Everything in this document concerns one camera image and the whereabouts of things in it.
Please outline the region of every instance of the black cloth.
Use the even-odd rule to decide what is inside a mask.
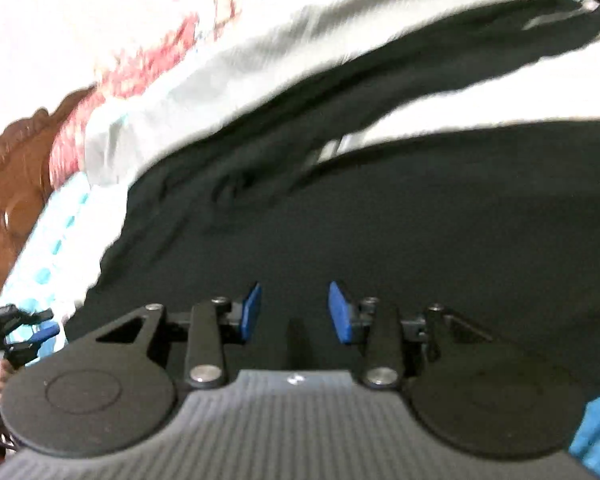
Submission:
[[[307,162],[405,101],[582,46],[600,12],[524,29],[571,5],[513,2],[441,20],[168,157],[130,190],[120,240],[68,338],[146,303],[182,311],[238,298],[258,280],[263,313],[249,345],[227,348],[232,372],[356,367],[326,308],[328,282],[344,279],[405,313],[448,304],[600,392],[600,123],[430,136]]]

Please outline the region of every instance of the carved wood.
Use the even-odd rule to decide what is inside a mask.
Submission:
[[[48,156],[56,133],[90,91],[73,92],[53,114],[41,108],[0,135],[0,290],[52,192]]]

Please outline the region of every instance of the black circular cover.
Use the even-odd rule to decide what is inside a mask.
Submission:
[[[411,388],[420,420],[453,446],[512,460],[563,449],[584,415],[561,368],[507,344],[467,344],[431,364]]]
[[[174,400],[165,371],[132,346],[93,344],[85,354],[69,345],[17,373],[0,410],[24,446],[78,458],[108,454],[148,437]]]

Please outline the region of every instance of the gray gripper base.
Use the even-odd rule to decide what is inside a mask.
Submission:
[[[499,463],[453,450],[397,394],[367,390],[348,372],[243,371],[230,386],[190,394],[166,428],[131,449],[88,460],[24,450],[0,467],[0,480],[592,478],[565,452]]]

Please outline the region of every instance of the red patterned fabric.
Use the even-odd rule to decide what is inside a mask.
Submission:
[[[240,17],[245,0],[213,0],[215,15],[207,20],[209,30],[199,30],[199,9],[192,10],[175,31],[157,45],[133,54],[122,52],[115,68],[100,73],[95,90],[78,104],[62,125],[49,156],[51,184],[58,189],[77,171],[84,169],[84,132],[93,111],[108,98],[128,99],[141,95],[161,74],[176,66],[200,41],[217,41],[228,25]]]

